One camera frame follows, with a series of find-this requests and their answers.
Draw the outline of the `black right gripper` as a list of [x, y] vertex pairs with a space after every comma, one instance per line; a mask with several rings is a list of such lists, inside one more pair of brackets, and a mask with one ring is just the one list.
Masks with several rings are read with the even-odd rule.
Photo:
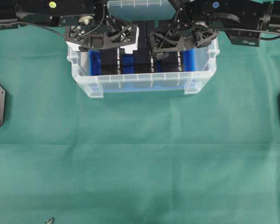
[[166, 21], [148, 32], [150, 54], [157, 59], [166, 58], [170, 52], [183, 52], [204, 48], [212, 44], [218, 32], [203, 23]]

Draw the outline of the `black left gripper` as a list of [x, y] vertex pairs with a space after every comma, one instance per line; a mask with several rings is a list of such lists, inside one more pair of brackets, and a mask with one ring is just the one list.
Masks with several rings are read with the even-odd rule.
[[120, 48], [132, 54], [138, 50], [139, 33], [136, 24], [120, 18], [81, 18], [76, 26], [66, 28], [65, 41], [77, 52]]

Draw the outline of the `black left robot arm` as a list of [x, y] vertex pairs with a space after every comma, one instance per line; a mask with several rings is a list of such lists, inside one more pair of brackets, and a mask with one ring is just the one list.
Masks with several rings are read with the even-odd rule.
[[111, 15], [106, 0], [0, 0], [0, 30], [34, 26], [64, 38], [76, 52], [138, 49], [136, 24]]

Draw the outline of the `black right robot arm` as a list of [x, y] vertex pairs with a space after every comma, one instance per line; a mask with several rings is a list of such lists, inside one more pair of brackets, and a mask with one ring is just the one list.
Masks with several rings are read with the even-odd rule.
[[211, 45], [224, 32], [231, 44], [257, 47], [280, 39], [280, 0], [172, 0], [174, 16], [147, 34], [152, 56]]

